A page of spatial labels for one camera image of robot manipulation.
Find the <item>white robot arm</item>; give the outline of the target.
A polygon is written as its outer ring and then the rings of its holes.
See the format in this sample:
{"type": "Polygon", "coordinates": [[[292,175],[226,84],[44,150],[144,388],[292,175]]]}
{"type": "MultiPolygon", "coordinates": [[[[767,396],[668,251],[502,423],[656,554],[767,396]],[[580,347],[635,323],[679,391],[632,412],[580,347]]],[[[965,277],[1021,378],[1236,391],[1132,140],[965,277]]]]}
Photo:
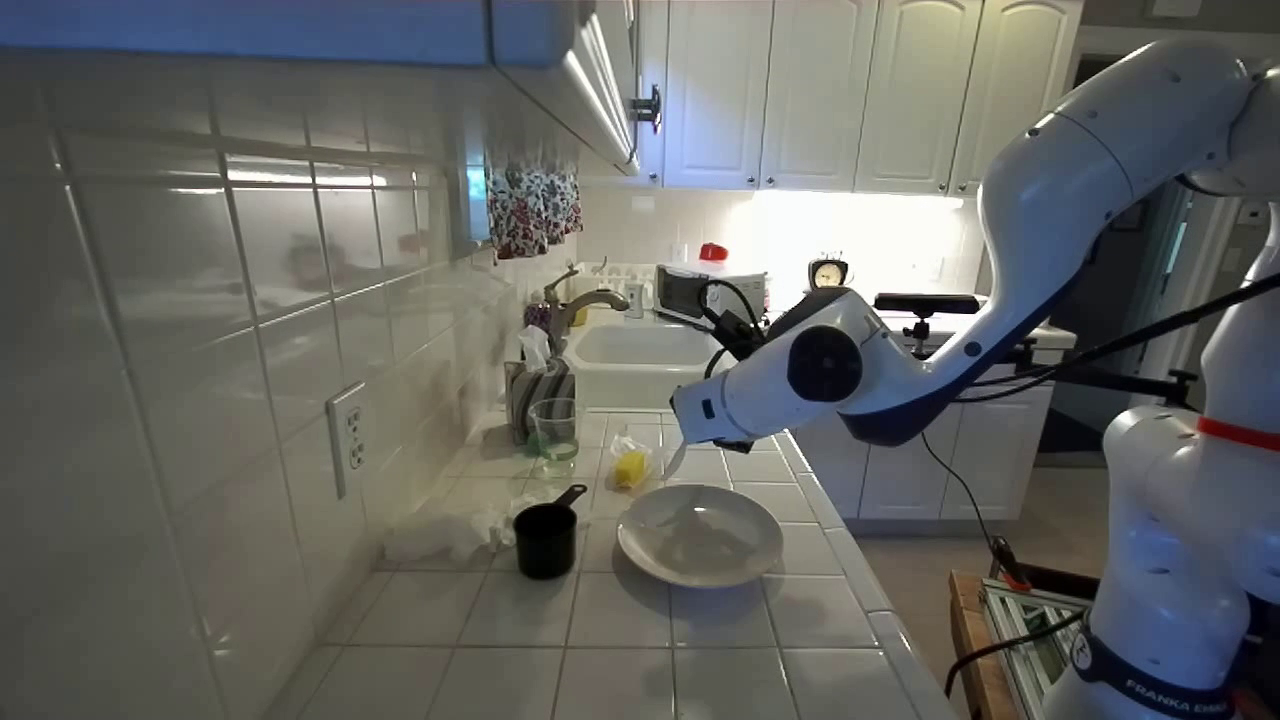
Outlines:
{"type": "MultiPolygon", "coordinates": [[[[925,434],[1026,336],[1111,217],[1168,181],[1280,202],[1280,73],[1210,40],[1152,40],[1073,87],[975,189],[991,298],[913,358],[853,292],[671,391],[691,443],[753,443],[822,412],[867,443],[925,434]]],[[[1230,720],[1229,671],[1280,602],[1280,232],[1205,346],[1205,406],[1126,409],[1105,434],[1109,566],[1049,692],[1050,720],[1230,720]]]]}

